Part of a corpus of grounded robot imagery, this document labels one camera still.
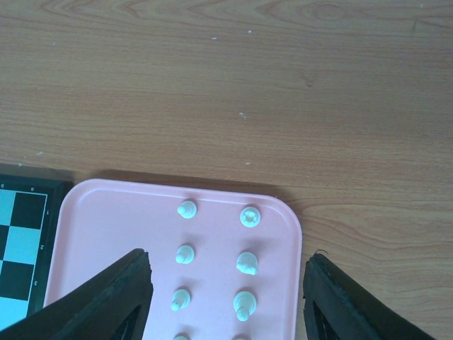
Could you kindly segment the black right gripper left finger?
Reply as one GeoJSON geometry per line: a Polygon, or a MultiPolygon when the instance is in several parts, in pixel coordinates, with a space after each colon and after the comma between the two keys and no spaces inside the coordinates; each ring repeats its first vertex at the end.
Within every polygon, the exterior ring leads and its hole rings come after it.
{"type": "Polygon", "coordinates": [[[134,249],[1,338],[142,339],[153,291],[149,253],[134,249]]]}

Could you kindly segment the white knight chess piece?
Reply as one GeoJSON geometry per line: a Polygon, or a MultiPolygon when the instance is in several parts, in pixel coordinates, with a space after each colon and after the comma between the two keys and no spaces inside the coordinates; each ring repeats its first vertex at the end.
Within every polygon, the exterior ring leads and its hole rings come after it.
{"type": "Polygon", "coordinates": [[[236,268],[246,275],[254,276],[258,273],[258,259],[249,251],[242,252],[236,260],[236,268]]]}

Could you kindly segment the white bishop chess piece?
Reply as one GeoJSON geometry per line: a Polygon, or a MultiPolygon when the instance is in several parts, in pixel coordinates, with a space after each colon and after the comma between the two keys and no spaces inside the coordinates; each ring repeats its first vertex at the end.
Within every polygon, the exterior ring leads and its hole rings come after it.
{"type": "Polygon", "coordinates": [[[237,319],[240,322],[246,322],[256,311],[257,300],[253,293],[242,290],[235,295],[233,306],[237,319]]]}

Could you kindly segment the white queen chess piece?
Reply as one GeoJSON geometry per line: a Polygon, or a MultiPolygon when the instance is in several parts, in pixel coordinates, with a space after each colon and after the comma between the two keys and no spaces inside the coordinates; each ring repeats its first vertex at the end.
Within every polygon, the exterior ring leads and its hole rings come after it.
{"type": "Polygon", "coordinates": [[[232,338],[232,340],[250,340],[250,337],[246,334],[237,334],[232,338]]]}

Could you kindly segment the white rook chess piece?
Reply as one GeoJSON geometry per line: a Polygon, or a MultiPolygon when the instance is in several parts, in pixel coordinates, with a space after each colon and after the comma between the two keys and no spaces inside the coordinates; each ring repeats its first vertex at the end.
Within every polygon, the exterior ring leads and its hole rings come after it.
{"type": "Polygon", "coordinates": [[[247,206],[240,212],[240,222],[247,228],[254,228],[260,223],[261,213],[254,206],[247,206]]]}

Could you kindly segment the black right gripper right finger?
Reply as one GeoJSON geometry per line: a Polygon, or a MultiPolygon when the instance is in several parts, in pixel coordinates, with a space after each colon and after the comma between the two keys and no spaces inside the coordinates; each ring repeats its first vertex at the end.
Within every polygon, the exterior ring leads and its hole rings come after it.
{"type": "Polygon", "coordinates": [[[303,280],[308,339],[431,339],[388,308],[323,254],[307,262],[303,280]]]}

